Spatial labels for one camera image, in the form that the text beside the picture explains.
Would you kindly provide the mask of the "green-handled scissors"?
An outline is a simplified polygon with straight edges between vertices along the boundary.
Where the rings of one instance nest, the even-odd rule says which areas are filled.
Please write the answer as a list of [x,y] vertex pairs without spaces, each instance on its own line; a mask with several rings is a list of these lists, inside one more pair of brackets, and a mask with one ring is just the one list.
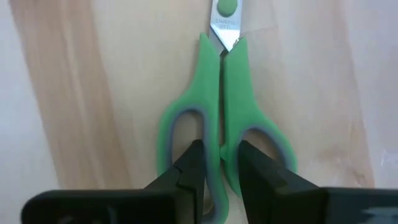
[[189,87],[165,109],[157,138],[157,173],[172,165],[172,131],[186,111],[203,118],[206,181],[214,206],[202,216],[204,224],[224,224],[229,200],[225,176],[235,194],[239,186],[237,154],[244,133],[266,134],[286,168],[297,170],[297,159],[287,137],[262,113],[254,97],[248,45],[241,37],[243,0],[212,0],[208,34],[200,34],[195,73]]

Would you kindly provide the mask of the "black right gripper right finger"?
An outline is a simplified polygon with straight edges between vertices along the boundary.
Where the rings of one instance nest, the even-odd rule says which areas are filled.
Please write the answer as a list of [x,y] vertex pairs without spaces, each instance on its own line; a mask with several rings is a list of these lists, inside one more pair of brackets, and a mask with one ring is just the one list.
[[318,187],[247,141],[238,167],[249,224],[398,224],[398,190]]

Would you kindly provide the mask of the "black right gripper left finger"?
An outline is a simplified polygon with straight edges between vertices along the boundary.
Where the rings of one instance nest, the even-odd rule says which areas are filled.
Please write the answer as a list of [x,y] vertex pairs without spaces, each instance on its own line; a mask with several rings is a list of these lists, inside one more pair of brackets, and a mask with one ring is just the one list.
[[143,189],[49,190],[29,199],[22,224],[200,224],[205,152],[201,140]]

